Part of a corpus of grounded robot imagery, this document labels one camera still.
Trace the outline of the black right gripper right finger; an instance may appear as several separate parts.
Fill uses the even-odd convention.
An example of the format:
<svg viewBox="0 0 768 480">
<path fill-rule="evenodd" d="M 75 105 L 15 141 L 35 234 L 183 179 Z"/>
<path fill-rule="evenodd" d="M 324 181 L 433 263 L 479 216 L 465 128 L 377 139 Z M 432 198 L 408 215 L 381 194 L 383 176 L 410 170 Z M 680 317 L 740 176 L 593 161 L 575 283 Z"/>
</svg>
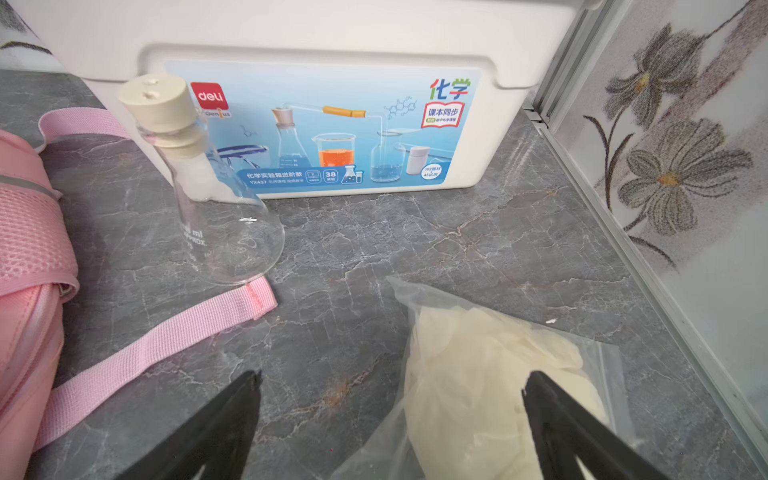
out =
<svg viewBox="0 0 768 480">
<path fill-rule="evenodd" d="M 545 373 L 531 372 L 522 396 L 545 479 L 666 478 Z"/>
</svg>

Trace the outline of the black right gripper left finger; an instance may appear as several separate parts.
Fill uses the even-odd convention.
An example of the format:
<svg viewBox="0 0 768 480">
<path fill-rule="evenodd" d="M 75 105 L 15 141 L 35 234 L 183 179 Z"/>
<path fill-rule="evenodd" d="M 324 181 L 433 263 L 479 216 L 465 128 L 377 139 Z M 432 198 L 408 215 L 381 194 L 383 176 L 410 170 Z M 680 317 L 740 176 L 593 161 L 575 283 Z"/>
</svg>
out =
<svg viewBox="0 0 768 480">
<path fill-rule="evenodd" d="M 239 479 L 261 408 L 262 373 L 246 371 L 120 479 Z"/>
</svg>

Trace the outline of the pink backpack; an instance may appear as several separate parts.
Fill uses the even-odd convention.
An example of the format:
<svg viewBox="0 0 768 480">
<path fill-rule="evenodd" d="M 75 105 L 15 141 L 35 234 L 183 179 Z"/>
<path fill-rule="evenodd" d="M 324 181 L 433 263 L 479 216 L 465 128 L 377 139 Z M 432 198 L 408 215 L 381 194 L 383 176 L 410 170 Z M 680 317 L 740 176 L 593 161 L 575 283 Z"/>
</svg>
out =
<svg viewBox="0 0 768 480">
<path fill-rule="evenodd" d="M 20 479 L 31 456 L 60 438 L 152 365 L 276 307 L 266 279 L 164 321 L 63 384 L 63 306 L 79 290 L 59 194 L 40 152 L 1 135 L 1 475 Z"/>
</svg>

